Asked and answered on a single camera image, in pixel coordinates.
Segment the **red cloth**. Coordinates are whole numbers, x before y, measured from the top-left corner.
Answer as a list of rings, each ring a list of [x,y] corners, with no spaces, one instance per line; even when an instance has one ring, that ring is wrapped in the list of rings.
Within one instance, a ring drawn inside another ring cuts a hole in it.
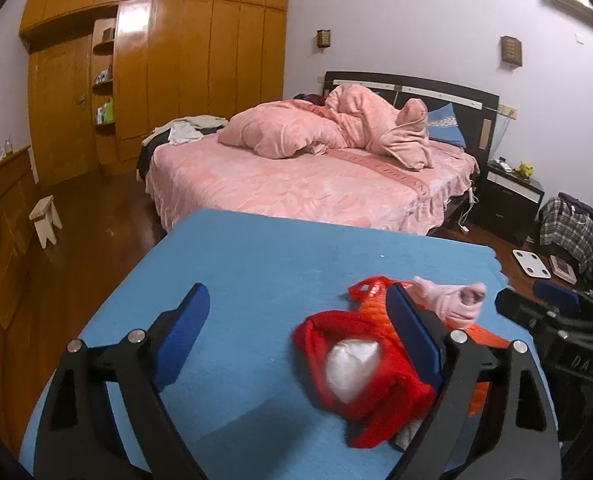
[[[310,315],[295,328],[293,342],[305,356],[320,404],[360,427],[349,439],[353,448],[375,448],[432,408],[435,389],[367,315]]]

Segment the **orange foam net sleeve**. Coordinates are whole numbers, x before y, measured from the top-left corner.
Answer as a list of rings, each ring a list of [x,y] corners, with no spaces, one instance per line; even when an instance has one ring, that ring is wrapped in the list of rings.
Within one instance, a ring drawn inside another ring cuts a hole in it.
[[[477,391],[482,352],[475,340],[453,348],[450,327],[417,304],[409,286],[370,276],[347,290],[356,310],[320,312],[293,334],[321,404],[360,425],[353,441],[359,448],[372,448],[411,422],[462,417],[473,400],[480,411],[504,419],[514,399],[504,361],[510,341],[494,340],[500,352],[486,391]]]

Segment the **pink sock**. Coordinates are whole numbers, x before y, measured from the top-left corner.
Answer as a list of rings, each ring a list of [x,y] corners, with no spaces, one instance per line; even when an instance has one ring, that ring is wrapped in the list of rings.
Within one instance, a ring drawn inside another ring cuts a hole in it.
[[[464,330],[476,323],[487,288],[483,283],[436,284],[416,276],[407,292],[419,307],[433,312],[445,326],[452,330]]]

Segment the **white bathroom scale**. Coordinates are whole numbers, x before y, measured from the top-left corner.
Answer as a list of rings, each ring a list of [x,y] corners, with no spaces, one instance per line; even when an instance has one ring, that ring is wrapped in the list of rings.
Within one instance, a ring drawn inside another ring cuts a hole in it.
[[[523,272],[534,280],[550,280],[551,273],[543,260],[535,252],[527,252],[523,249],[513,249],[512,255]]]

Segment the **plaid shirt on chair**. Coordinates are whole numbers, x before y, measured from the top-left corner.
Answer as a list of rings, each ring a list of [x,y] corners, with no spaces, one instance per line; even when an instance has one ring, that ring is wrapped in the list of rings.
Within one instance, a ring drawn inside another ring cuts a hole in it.
[[[571,258],[580,274],[593,274],[593,219],[561,197],[548,200],[539,215],[538,244]]]

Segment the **black white nightstand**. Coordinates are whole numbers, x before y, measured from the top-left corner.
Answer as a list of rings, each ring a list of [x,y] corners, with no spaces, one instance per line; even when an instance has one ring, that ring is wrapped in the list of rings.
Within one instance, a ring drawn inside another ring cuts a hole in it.
[[[470,214],[471,222],[522,247],[534,231],[545,191],[535,179],[524,179],[497,162],[489,162],[477,180],[474,196],[479,203]]]

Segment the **yellow plush toy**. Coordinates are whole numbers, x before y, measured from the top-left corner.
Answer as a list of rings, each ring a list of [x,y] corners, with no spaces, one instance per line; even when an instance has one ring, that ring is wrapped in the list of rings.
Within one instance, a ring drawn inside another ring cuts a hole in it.
[[[513,169],[513,174],[524,180],[529,180],[533,173],[534,167],[531,166],[531,164],[528,164],[527,162],[521,162],[519,166]]]

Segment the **bed with pink sheet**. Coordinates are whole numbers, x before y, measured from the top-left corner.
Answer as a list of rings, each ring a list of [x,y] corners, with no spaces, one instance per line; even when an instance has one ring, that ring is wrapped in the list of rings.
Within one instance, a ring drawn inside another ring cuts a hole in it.
[[[479,165],[461,148],[430,144],[433,165],[403,170],[364,150],[269,159],[215,134],[155,148],[144,177],[162,227],[201,208],[425,235],[467,196]]]

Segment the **wooden sideboard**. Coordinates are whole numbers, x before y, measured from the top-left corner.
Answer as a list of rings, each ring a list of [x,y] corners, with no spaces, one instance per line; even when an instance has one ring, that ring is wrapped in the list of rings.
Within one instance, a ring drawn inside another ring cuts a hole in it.
[[[0,160],[0,437],[12,451],[19,445],[6,407],[7,338],[27,279],[27,252],[35,238],[28,215],[38,196],[28,148]]]

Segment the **small white stool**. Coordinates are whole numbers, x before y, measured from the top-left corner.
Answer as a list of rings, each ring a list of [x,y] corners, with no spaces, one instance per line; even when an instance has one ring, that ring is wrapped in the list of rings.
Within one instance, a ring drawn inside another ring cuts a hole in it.
[[[48,243],[57,244],[54,230],[61,230],[63,226],[54,203],[54,196],[48,195],[41,198],[28,215],[28,218],[34,224],[42,249],[45,249]]]

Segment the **blue pillow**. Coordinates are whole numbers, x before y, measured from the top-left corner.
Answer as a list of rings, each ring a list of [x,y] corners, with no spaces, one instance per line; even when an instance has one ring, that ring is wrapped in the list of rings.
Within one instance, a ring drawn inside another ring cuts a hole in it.
[[[433,141],[443,142],[457,148],[467,147],[451,103],[427,113],[427,133]]]

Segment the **pink crumpled duvet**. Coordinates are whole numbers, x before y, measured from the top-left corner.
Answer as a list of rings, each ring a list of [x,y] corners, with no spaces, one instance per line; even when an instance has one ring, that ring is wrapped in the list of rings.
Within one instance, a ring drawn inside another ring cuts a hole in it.
[[[425,104],[410,99],[399,110],[360,84],[340,84],[322,105],[283,100],[243,110],[217,136],[270,159],[357,148],[411,171],[433,166]]]

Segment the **right wall lamp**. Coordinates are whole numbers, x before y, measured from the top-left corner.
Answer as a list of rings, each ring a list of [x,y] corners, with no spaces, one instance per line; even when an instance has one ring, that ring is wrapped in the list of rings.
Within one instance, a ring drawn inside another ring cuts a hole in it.
[[[511,36],[500,37],[500,65],[511,70],[523,66],[523,46],[519,39]]]

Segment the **wall lamp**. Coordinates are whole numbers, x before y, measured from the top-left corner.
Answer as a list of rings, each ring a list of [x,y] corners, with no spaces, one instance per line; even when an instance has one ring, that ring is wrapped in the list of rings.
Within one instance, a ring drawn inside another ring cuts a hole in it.
[[[523,46],[519,39],[511,36],[500,37],[500,65],[511,70],[523,66]]]
[[[325,50],[331,47],[331,30],[318,29],[316,34],[316,47]]]

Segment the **left wall lamp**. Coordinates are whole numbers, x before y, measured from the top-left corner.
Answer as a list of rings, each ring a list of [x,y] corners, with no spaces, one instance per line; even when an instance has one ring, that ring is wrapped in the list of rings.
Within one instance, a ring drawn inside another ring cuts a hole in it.
[[[331,30],[318,29],[316,34],[316,47],[325,50],[331,47]]]

